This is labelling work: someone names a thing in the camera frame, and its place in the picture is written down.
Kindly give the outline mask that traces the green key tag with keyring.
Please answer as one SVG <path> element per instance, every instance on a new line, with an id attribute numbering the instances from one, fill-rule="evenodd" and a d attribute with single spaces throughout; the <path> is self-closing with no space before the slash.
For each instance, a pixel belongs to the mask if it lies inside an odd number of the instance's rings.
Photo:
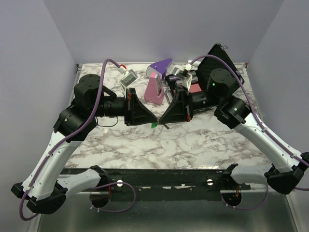
<path id="1" fill-rule="evenodd" d="M 170 129 L 170 127 L 167 124 L 163 123 L 160 119 L 158 119 L 156 122 L 152 122 L 151 123 L 151 128 L 152 129 L 154 129 L 154 128 L 158 127 L 158 126 L 163 126 L 167 130 Z"/>

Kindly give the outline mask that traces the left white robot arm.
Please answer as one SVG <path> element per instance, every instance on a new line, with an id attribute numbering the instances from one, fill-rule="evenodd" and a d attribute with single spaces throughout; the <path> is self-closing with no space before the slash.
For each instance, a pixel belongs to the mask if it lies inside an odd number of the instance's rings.
<path id="1" fill-rule="evenodd" d="M 97 126 L 97 117 L 122 116 L 128 126 L 157 121 L 140 102 L 134 88 L 129 88 L 125 97 L 117 97 L 100 80 L 100 76 L 88 74 L 74 86 L 74 99 L 60 113 L 39 163 L 24 182 L 12 186 L 11 192 L 27 200 L 31 212 L 50 215 L 71 195 L 87 189 L 101 191 L 106 188 L 111 178 L 97 165 L 69 178 L 58 178 L 69 157 Z"/>

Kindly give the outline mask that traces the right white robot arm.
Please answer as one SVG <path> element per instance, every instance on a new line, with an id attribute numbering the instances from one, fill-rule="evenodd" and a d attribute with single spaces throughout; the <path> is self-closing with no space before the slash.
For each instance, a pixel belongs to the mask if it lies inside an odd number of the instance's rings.
<path id="1" fill-rule="evenodd" d="M 296 189 L 309 167 L 309 154 L 289 146 L 262 122 L 250 101 L 234 96 L 239 87 L 241 81 L 235 73 L 223 68 L 214 69 L 201 94 L 176 88 L 171 104 L 158 122 L 188 122 L 201 108 L 214 106 L 214 116 L 221 123 L 246 137 L 271 161 L 268 166 L 231 165 L 222 177 L 223 186 L 234 189 L 244 183 L 264 184 L 287 195 Z"/>

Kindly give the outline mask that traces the pink and purple device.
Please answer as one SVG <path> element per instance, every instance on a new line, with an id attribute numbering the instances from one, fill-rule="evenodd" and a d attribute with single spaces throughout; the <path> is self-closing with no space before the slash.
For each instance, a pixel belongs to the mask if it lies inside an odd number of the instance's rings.
<path id="1" fill-rule="evenodd" d="M 149 77 L 147 88 L 144 92 L 146 102 L 161 105 L 165 97 L 162 79 L 165 78 L 167 69 L 173 60 L 171 58 L 157 61 L 149 65 L 146 69 L 146 75 Z"/>

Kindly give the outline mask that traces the black poker chip case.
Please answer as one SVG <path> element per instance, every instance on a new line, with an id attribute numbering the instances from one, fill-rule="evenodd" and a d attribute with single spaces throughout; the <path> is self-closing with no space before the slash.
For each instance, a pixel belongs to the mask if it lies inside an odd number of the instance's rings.
<path id="1" fill-rule="evenodd" d="M 225 52 L 224 47 L 220 43 L 216 43 L 208 52 L 208 55 L 216 56 L 222 59 L 237 75 L 242 84 L 245 83 L 243 77 L 238 72 L 236 66 L 233 64 L 232 60 Z M 209 76 L 212 70 L 222 68 L 227 68 L 219 61 L 213 58 L 203 58 L 201 63 L 197 66 L 197 69 L 194 70 L 195 74 L 193 74 L 192 85 L 191 87 L 198 86 L 197 90 L 191 90 L 191 92 L 199 92 L 202 90 L 206 90 L 207 84 L 209 81 Z M 169 91 L 172 96 L 174 96 L 174 92 L 176 87 L 180 87 L 182 82 L 176 76 L 170 74 L 165 77 L 165 81 L 169 87 Z"/>

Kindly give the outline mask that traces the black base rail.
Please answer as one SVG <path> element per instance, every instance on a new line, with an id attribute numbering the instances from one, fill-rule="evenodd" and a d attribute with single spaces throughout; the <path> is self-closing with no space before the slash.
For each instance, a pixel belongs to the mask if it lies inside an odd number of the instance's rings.
<path id="1" fill-rule="evenodd" d="M 224 169 L 105 169 L 99 185 L 118 180 L 113 185 L 111 200 L 136 201 L 219 201 L 221 191 L 250 190 L 250 186 L 236 183 Z"/>

